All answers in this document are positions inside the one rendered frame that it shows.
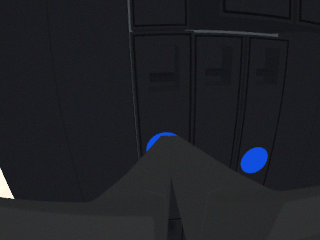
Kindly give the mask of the black server rack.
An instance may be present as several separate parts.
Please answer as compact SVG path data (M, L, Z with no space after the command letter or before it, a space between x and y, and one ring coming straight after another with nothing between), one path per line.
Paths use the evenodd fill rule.
M93 201L171 135L269 189L319 186L320 0L0 0L14 199Z

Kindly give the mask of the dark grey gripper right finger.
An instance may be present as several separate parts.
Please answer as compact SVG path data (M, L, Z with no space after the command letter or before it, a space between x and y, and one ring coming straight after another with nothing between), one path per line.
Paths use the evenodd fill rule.
M297 240L320 233L320 185L272 190L180 136L169 138L186 240Z

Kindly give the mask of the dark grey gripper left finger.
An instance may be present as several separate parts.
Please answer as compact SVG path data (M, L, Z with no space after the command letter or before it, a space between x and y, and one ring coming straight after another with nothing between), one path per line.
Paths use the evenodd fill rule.
M90 202L0 197L0 240L167 240L172 145L160 136Z

